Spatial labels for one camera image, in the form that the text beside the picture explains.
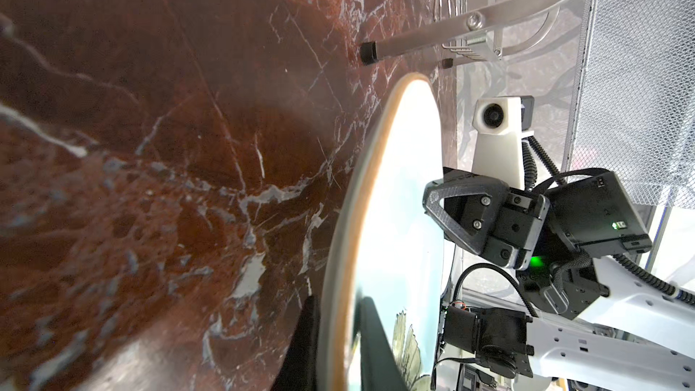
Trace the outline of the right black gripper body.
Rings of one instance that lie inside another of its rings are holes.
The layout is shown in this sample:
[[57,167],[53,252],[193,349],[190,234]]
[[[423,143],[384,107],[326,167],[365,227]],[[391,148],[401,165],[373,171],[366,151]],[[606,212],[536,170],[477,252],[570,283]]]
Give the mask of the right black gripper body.
[[[481,257],[454,285],[459,300],[468,275],[499,273],[530,314],[538,311],[577,318],[611,290],[595,261],[610,256],[637,271],[629,256],[652,249],[653,241],[615,172],[587,168],[557,174],[530,190],[510,187],[486,244],[456,244]],[[476,176],[449,169],[443,179]]]

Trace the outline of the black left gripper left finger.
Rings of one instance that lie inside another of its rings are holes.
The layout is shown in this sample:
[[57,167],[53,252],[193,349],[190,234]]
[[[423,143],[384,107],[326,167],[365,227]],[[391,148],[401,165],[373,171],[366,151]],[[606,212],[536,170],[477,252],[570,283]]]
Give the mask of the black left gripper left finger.
[[317,388],[320,300],[309,296],[302,306],[291,343],[271,391],[313,391]]

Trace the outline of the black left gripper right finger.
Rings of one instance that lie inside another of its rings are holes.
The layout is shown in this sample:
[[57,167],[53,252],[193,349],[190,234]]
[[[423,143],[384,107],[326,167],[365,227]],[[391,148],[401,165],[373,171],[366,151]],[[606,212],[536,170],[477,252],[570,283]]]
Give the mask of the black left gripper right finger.
[[407,384],[396,365],[373,299],[364,297],[358,309],[361,389],[407,390]]

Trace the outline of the mint green flower plate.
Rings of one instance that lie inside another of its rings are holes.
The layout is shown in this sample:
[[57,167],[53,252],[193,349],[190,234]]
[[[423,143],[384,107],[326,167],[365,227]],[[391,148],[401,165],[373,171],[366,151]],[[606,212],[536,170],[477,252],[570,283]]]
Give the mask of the mint green flower plate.
[[405,387],[430,376],[445,239],[425,213],[423,195],[442,176],[434,91],[426,76],[410,73],[396,83],[367,135],[340,209],[321,295],[318,389],[360,389],[365,299],[374,304],[387,358]]

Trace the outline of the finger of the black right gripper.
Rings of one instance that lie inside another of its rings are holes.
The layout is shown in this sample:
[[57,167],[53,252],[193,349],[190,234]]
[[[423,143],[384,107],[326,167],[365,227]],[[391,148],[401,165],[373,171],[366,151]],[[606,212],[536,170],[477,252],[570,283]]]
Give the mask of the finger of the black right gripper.
[[485,176],[463,176],[428,183],[425,213],[455,244],[486,244],[510,187]]

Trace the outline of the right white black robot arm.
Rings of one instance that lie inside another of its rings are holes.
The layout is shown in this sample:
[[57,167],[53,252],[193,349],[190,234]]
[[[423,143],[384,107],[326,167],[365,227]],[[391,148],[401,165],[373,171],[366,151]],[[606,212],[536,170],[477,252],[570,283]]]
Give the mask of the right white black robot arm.
[[632,257],[652,240],[614,172],[559,173],[531,190],[453,170],[425,213],[499,273],[521,306],[469,306],[457,281],[437,344],[505,378],[564,378],[604,390],[694,387],[694,296]]

